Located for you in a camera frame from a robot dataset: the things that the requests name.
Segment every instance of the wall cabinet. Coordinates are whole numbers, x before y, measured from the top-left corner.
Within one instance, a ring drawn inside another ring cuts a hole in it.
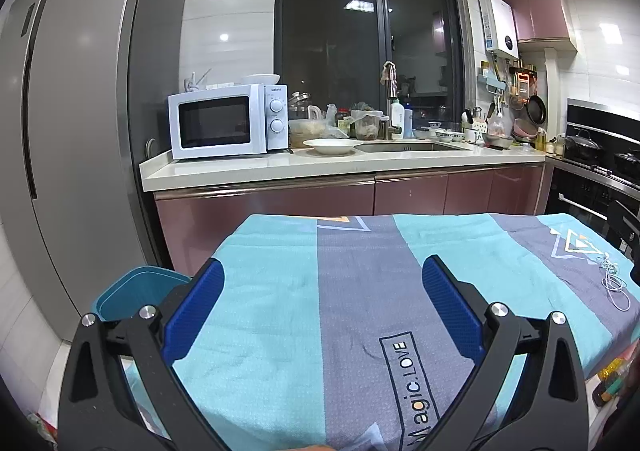
[[[175,270],[194,275],[251,214],[534,214],[543,166],[318,177],[156,193]]]
[[[521,51],[540,51],[547,47],[577,51],[565,0],[503,1],[513,10]]]

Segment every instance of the white microwave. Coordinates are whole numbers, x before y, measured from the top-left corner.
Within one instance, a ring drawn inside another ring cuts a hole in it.
[[[245,84],[169,96],[175,160],[289,147],[287,87]]]

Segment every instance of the faucet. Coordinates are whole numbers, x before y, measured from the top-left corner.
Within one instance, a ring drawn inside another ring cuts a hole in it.
[[[391,135],[401,134],[402,126],[391,126],[391,104],[398,98],[398,84],[396,82],[396,65],[391,61],[387,61],[382,67],[382,77],[380,78],[380,84],[386,86],[386,109],[385,115],[389,117],[389,120],[382,123],[382,138],[384,140],[391,140]]]

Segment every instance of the microwave knob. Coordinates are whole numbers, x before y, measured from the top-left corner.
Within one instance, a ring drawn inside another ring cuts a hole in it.
[[[271,111],[273,111],[273,113],[278,113],[279,111],[282,110],[282,108],[284,107],[284,104],[282,103],[281,100],[278,100],[276,98],[276,99],[271,101],[271,104],[269,105],[269,107],[271,108]]]
[[[271,121],[271,131],[274,133],[279,133],[284,129],[284,123],[279,118]]]

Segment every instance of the countertop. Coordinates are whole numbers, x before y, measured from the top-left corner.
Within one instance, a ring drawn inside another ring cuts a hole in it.
[[[395,142],[424,142],[407,140]],[[145,191],[163,191],[286,178],[317,177],[446,168],[473,165],[543,162],[545,154],[511,147],[498,151],[472,144],[455,144],[456,151],[406,151],[365,153],[354,150],[343,156],[323,156],[313,149],[294,149],[265,155],[173,160],[162,153],[140,164]]]

